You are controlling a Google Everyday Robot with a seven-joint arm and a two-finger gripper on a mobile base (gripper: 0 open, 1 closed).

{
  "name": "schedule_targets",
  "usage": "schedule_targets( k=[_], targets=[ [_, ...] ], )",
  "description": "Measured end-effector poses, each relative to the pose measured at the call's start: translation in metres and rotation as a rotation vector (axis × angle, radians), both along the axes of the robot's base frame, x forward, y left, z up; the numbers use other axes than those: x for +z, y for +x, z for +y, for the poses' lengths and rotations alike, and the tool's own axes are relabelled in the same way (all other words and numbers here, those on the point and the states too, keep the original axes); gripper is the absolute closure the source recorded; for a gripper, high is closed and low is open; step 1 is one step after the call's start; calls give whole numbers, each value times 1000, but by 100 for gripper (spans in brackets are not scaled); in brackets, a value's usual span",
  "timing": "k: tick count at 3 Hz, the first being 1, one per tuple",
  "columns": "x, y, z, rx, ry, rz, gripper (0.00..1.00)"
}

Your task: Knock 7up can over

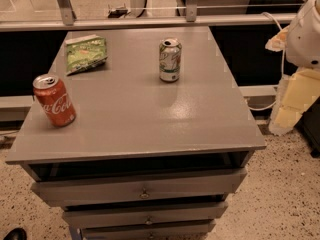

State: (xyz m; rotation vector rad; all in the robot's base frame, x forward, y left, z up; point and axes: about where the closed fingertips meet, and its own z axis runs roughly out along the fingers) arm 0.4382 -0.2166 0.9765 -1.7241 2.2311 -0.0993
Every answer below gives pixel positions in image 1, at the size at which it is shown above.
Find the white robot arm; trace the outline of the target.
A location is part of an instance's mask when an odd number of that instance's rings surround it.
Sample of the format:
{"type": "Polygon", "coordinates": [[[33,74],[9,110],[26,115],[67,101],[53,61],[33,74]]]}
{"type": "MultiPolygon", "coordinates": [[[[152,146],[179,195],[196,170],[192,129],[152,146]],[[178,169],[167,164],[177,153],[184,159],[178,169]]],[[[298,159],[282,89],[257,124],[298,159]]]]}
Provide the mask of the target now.
{"type": "Polygon", "coordinates": [[[308,0],[291,21],[286,55],[298,67],[320,68],[320,0],[308,0]]]}

